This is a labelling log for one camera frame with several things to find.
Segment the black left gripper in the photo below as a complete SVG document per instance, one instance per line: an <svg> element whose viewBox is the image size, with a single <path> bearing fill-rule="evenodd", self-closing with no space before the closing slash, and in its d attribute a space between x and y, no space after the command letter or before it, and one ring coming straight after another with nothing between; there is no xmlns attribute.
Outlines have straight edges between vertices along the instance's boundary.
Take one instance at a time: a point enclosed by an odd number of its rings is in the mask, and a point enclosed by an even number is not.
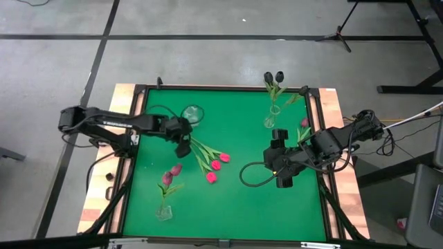
<svg viewBox="0 0 443 249"><path fill-rule="evenodd" d="M171 118L165 122L164 138L170 141L179 141L175 154L178 158L184 158L191 152L190 141L183 140L192 132L192 125L187 118Z"/></svg>

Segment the round clear glass vase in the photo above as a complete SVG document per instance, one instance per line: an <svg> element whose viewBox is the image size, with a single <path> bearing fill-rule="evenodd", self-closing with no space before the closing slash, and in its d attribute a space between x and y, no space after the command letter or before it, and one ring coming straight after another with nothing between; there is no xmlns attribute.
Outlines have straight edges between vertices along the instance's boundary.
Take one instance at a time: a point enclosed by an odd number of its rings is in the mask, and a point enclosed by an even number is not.
<svg viewBox="0 0 443 249"><path fill-rule="evenodd" d="M196 127L204 118L204 109L198 105L189 105L181 113L181 116L188 120L192 127Z"/></svg>

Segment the bright pink artificial tulip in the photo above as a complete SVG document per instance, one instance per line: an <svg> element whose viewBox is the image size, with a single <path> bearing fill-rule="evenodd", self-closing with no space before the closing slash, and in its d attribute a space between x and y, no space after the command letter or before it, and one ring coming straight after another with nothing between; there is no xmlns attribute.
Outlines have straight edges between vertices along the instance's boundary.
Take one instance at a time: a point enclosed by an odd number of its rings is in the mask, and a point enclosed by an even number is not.
<svg viewBox="0 0 443 249"><path fill-rule="evenodd" d="M191 140L191 150L197 159L200 170L206 174L213 170L220 170L221 161L219 156L222 154L194 138Z"/></svg>
<svg viewBox="0 0 443 249"><path fill-rule="evenodd" d="M204 149L206 151L206 153L214 159L220 160L223 163L228 163L230 161L230 155L221 152L221 151L217 151L215 149L213 149L212 147L209 147L208 145L203 144L202 142L198 141L195 138L192 138L191 141L196 144L196 146Z"/></svg>
<svg viewBox="0 0 443 249"><path fill-rule="evenodd" d="M201 173L206 177L207 182L210 184L215 183L217 181L217 175L214 169L210 166L214 157L211 156L203 146L195 141L191 142L191 151L196 158Z"/></svg>

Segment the black artificial tulip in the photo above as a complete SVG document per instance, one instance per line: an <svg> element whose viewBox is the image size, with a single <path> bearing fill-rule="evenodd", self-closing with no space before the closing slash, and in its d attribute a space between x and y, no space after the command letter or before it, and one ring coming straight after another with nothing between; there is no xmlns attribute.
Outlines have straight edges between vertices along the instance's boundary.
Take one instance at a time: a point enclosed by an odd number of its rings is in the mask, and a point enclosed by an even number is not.
<svg viewBox="0 0 443 249"><path fill-rule="evenodd" d="M273 83L273 75L271 72L266 72L264 74L264 84L271 98L271 112L275 112L275 95L276 87Z"/></svg>
<svg viewBox="0 0 443 249"><path fill-rule="evenodd" d="M276 108L276 102L280 95L282 95L287 90L287 87L279 87L278 84L275 84L271 90L270 96L271 96L271 107L270 111L272 113L277 113L278 110ZM303 86L298 93L294 93L291 95L291 97L284 103L283 107L287 107L291 104L296 103L300 99L304 98L309 92L308 86Z"/></svg>
<svg viewBox="0 0 443 249"><path fill-rule="evenodd" d="M282 71L278 71L274 77L271 79L271 100L272 100L272 112L276 113L277 110L275 108L276 106L276 100L278 97L286 90L286 87L280 87L280 83L282 83L284 80L284 73Z"/></svg>

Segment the tall clear glass vase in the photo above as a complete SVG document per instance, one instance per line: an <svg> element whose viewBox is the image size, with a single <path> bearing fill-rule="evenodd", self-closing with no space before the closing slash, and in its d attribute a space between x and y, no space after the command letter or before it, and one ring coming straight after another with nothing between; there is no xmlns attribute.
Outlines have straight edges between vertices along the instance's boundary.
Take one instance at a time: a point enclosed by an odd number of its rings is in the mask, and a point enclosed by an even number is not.
<svg viewBox="0 0 443 249"><path fill-rule="evenodd" d="M274 127L276 119L280 114L280 107L273 104L269 109L269 114L264 120L264 126L268 129Z"/></svg>

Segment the square clear glass vase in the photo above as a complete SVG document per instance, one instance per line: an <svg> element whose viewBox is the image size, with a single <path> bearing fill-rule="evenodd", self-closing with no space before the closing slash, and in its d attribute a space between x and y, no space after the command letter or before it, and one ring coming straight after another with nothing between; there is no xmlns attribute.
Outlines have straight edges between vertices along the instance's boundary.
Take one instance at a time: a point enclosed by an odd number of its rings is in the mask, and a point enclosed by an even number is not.
<svg viewBox="0 0 443 249"><path fill-rule="evenodd" d="M170 205L162 205L156 211L156 217L159 221L167 221L173 217L172 208Z"/></svg>

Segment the green table mat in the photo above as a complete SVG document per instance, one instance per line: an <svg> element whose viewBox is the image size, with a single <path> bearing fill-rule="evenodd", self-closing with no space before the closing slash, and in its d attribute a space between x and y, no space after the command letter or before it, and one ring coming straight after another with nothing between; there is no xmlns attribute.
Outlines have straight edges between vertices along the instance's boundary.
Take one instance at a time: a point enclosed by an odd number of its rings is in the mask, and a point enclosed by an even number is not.
<svg viewBox="0 0 443 249"><path fill-rule="evenodd" d="M144 237L196 237L324 241L326 239L316 173L306 169L293 187L277 188L263 164L271 130L264 126L271 100L265 92L151 90L151 113L180 113L196 104L205 115L192 137L230 161L207 182L193 154L177 158L175 144L142 136L129 195L123 233ZM172 185L184 187L166 198L173 217L159 221L157 186L162 176L181 163Z"/></svg>

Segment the black desk leg bar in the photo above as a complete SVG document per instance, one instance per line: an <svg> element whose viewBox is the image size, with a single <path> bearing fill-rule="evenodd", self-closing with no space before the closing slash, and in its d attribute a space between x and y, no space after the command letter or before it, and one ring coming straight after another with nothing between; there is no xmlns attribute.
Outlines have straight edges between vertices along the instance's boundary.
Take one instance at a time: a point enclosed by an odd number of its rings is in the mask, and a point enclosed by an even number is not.
<svg viewBox="0 0 443 249"><path fill-rule="evenodd" d="M397 163L383 169L378 169L369 174L358 176L357 182L359 187L369 187L379 183L391 181L402 176L414 174L417 166L420 164L434 166L434 154L435 152L428 152L413 159L405 160L404 162Z"/></svg>

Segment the black tripod stand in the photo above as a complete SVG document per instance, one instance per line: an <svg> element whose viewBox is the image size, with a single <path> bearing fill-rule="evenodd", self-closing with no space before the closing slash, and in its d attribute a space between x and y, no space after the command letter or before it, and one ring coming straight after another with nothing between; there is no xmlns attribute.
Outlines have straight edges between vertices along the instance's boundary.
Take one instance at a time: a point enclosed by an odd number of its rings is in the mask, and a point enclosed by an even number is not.
<svg viewBox="0 0 443 249"><path fill-rule="evenodd" d="M349 11L349 13L347 14L347 17L344 19L343 23L339 26L337 26L337 29L335 31L335 33L329 34L329 35L324 35L322 37L320 37L319 39L317 39L317 42L323 42L323 41L340 41L347 52L351 53L352 50L351 48L348 46L345 38L342 36L342 30L345 27L345 25L347 24L347 22L349 21L350 17L352 16L353 12L355 11L357 5L359 4L360 0L355 0L354 1L354 5L352 6L351 10Z"/></svg>

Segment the grey office chair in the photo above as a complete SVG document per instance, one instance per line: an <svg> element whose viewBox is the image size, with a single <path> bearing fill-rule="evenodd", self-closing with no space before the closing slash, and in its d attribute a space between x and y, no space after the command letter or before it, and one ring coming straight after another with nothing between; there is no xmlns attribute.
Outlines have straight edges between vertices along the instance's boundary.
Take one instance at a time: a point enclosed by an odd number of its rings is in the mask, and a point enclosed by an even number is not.
<svg viewBox="0 0 443 249"><path fill-rule="evenodd" d="M417 166L405 238L417 248L443 249L443 172Z"/></svg>

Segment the white rod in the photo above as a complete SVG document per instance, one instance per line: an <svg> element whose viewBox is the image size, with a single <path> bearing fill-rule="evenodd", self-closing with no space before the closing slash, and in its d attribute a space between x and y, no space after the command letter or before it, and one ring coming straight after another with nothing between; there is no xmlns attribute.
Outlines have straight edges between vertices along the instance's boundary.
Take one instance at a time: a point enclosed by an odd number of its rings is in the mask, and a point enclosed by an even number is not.
<svg viewBox="0 0 443 249"><path fill-rule="evenodd" d="M403 124L405 124L407 122L410 122L412 120L416 120L418 118L423 118L423 117L429 116L429 114L432 111L438 109L441 106L443 106L443 101L441 101L440 103L436 104L435 106L433 106L433 107L431 107L429 109L426 109L426 110L424 110L424 111L422 111L422 112L420 112L420 113L418 113L418 114L416 114L416 115L414 115L412 117L406 118L406 119L404 119L402 121L399 121L399 122L396 122L394 124L390 124L387 127L384 127L384 129L390 129L390 128L393 128L393 127L397 127L399 125L403 125Z"/></svg>

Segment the grey panel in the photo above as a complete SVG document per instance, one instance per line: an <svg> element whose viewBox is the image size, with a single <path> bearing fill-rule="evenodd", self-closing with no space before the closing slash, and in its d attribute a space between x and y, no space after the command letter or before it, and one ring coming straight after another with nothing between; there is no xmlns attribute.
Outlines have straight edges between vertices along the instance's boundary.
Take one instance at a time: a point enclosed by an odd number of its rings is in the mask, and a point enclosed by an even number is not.
<svg viewBox="0 0 443 249"><path fill-rule="evenodd" d="M443 116L440 118L440 123L437 130L437 140L433 161L437 168L443 170Z"/></svg>

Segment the black rig beam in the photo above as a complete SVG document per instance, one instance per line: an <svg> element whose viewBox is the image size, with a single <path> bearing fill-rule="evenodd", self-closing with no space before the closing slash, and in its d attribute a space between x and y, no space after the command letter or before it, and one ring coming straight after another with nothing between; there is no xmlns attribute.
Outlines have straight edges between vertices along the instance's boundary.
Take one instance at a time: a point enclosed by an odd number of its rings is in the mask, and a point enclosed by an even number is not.
<svg viewBox="0 0 443 249"><path fill-rule="evenodd" d="M91 249L107 247L110 239L130 238L121 234L81 234L68 237L51 237L43 239L26 239L16 241L0 241L0 249ZM214 246L217 248L232 248L235 246L272 246L301 248L301 241L271 241L247 239L196 239L196 238L166 238L146 237L149 243L165 243L177 245ZM401 246L374 241L330 239L325 242L341 245L341 249L428 249L415 246Z"/></svg>

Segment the silver beam bracket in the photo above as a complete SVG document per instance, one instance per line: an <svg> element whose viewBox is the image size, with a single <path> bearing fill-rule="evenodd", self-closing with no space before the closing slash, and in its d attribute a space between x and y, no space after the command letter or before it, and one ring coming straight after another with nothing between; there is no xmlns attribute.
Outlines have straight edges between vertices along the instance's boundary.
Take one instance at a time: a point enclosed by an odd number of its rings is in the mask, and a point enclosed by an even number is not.
<svg viewBox="0 0 443 249"><path fill-rule="evenodd" d="M122 246L132 245L136 243L147 243L148 238L146 237L130 237L130 238L117 238L110 239L107 249L121 249Z"/></svg>
<svg viewBox="0 0 443 249"><path fill-rule="evenodd" d="M306 242L302 241L300 243L301 248L307 249L341 249L341 245L333 243L316 243L316 242Z"/></svg>

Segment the black desk frame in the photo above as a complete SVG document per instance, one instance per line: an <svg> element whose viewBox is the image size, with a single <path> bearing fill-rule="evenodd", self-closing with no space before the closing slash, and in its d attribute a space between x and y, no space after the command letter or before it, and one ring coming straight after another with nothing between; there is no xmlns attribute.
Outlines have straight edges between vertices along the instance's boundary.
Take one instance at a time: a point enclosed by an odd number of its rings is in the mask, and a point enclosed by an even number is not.
<svg viewBox="0 0 443 249"><path fill-rule="evenodd" d="M431 37L427 29L428 19L422 18L415 7L412 0L347 0L353 2L354 5L348 15L353 13L358 3L405 3L410 10L415 23L417 24L421 35L419 36L356 36L354 41L389 41L389 42L425 42L430 48L438 69L436 72L428 76L426 79L414 86L395 86L380 85L377 86L377 92L382 94L415 94L415 95L443 95L443 86L436 86L437 83L443 82L443 56L440 54L435 40Z"/></svg>

